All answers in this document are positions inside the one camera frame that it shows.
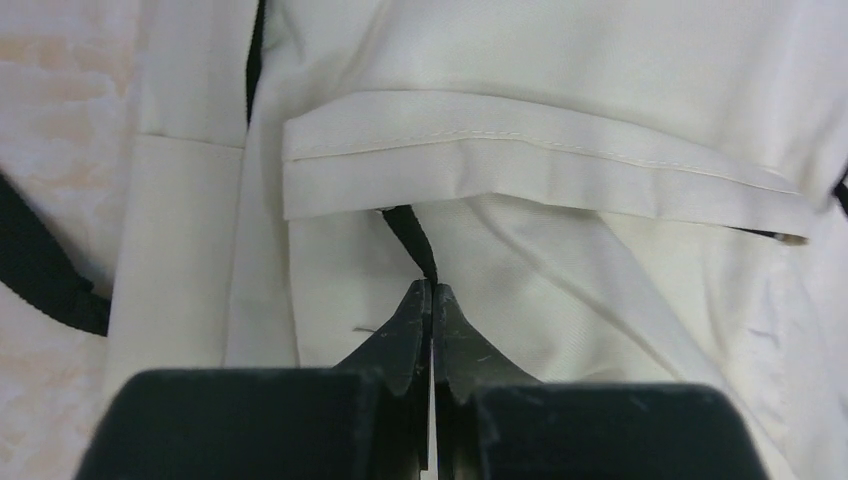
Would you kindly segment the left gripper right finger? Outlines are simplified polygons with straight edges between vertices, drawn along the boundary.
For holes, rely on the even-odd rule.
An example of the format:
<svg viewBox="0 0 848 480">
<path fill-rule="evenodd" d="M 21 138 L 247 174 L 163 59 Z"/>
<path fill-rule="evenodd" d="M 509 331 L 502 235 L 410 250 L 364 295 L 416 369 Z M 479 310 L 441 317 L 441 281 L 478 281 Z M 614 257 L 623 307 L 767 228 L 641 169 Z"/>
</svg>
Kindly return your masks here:
<svg viewBox="0 0 848 480">
<path fill-rule="evenodd" d="M 442 479 L 763 479 L 741 415 L 680 383 L 544 383 L 476 330 L 452 289 L 433 294 Z"/>
</svg>

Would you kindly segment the beige canvas backpack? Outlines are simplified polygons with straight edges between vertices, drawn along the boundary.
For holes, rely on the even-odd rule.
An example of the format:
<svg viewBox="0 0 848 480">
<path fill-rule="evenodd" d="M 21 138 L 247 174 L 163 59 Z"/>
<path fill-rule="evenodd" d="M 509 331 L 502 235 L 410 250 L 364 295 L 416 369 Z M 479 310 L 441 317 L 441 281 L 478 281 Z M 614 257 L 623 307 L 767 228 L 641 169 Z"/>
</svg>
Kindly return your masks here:
<svg viewBox="0 0 848 480">
<path fill-rule="evenodd" d="M 693 382 L 847 475 L 843 1 L 5 1 L 1 178 L 107 302 L 1 290 L 1 475 L 162 367 L 324 366 L 419 269 L 549 382 Z"/>
</svg>

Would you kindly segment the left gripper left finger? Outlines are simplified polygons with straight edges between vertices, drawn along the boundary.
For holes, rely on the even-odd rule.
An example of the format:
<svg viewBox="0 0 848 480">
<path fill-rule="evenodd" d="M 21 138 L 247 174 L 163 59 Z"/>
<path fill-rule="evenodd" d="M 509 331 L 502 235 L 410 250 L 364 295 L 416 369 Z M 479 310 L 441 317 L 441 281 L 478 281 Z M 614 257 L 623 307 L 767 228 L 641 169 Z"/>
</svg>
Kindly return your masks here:
<svg viewBox="0 0 848 480">
<path fill-rule="evenodd" d="M 337 365 L 149 370 L 110 403 L 80 479 L 417 479 L 428 467 L 431 287 Z"/>
</svg>

